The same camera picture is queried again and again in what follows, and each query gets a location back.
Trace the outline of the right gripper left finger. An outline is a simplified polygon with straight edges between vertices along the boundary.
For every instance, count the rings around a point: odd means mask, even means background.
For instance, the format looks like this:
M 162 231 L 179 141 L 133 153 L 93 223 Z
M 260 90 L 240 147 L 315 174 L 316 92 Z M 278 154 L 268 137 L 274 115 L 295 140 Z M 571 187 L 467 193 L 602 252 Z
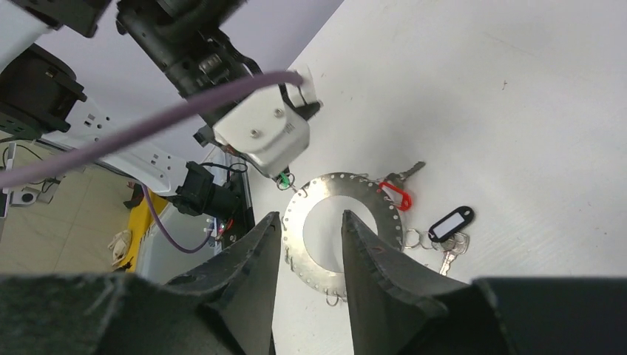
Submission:
M 167 286 L 197 297 L 176 354 L 275 354 L 281 228 L 268 213 L 242 239 Z

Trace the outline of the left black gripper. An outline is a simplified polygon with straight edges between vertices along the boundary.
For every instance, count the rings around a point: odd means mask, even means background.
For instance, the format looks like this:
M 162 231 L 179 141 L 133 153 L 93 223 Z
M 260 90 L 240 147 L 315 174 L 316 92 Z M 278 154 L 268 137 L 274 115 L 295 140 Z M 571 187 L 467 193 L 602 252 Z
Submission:
M 169 74 L 182 98 L 262 73 L 257 62 L 236 49 L 221 30 L 197 35 L 189 44 L 192 47 L 171 67 Z M 200 113 L 204 125 L 193 134 L 197 143 L 202 147 L 222 149 L 223 145 L 216 141 L 213 126 L 242 101 L 241 98 L 233 99 L 216 109 Z

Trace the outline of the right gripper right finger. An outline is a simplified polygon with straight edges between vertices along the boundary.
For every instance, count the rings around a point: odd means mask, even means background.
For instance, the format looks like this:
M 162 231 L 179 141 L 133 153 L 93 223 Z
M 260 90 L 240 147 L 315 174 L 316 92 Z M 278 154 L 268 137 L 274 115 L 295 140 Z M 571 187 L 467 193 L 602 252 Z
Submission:
M 355 354 L 406 354 L 435 336 L 450 310 L 443 300 L 467 287 L 392 247 L 350 210 L 342 253 Z

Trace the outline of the black headed key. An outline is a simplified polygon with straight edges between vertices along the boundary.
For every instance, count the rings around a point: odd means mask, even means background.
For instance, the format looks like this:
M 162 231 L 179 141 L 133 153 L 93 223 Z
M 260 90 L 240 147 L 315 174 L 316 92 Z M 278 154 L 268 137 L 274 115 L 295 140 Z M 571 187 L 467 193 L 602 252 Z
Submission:
M 459 206 L 434 223 L 427 231 L 430 245 L 443 253 L 439 274 L 447 276 L 455 259 L 467 252 L 470 236 L 463 230 L 475 219 L 475 211 L 469 206 Z

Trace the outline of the red tagged key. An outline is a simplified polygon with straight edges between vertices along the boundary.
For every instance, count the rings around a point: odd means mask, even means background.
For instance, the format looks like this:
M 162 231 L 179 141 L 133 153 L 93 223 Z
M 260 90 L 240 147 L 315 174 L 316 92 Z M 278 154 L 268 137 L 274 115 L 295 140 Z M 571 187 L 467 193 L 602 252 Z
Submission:
M 404 189 L 404 185 L 411 176 L 425 166 L 426 163 L 424 161 L 419 161 L 413 164 L 408 170 L 403 172 L 391 172 L 379 180 L 378 185 L 380 189 L 389 189 L 401 197 L 400 204 L 396 205 L 399 211 L 406 212 L 413 206 L 413 200 L 410 194 Z

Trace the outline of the green headed key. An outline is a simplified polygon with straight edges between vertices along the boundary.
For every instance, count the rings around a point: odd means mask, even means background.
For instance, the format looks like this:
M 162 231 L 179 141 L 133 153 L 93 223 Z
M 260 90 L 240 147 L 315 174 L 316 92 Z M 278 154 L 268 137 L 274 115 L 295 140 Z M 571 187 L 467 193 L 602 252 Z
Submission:
M 291 190 L 293 192 L 296 192 L 298 190 L 297 187 L 295 187 L 294 182 L 295 182 L 295 177 L 292 173 L 288 172 L 281 172 L 277 179 L 275 180 L 276 182 L 276 186 L 280 191 L 287 191 L 287 190 Z

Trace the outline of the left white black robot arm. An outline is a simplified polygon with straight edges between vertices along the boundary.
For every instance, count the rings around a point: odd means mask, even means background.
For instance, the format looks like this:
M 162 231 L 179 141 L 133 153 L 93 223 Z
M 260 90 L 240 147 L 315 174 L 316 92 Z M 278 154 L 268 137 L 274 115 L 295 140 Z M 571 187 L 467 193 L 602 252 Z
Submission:
M 167 124 L 138 117 L 139 102 L 156 111 L 157 83 L 142 84 L 131 67 L 105 95 L 39 44 L 56 30 L 92 38 L 115 8 L 115 29 L 136 44 L 183 103 L 260 69 L 221 27 L 241 1 L 3 1 L 1 3 L 1 130 L 10 140 L 35 141 L 58 155 L 37 172 L 1 186 L 51 178 L 96 164 L 146 185 L 179 212 L 237 219 L 248 214 L 242 175 L 218 183 L 205 163 L 165 152 L 157 139 Z

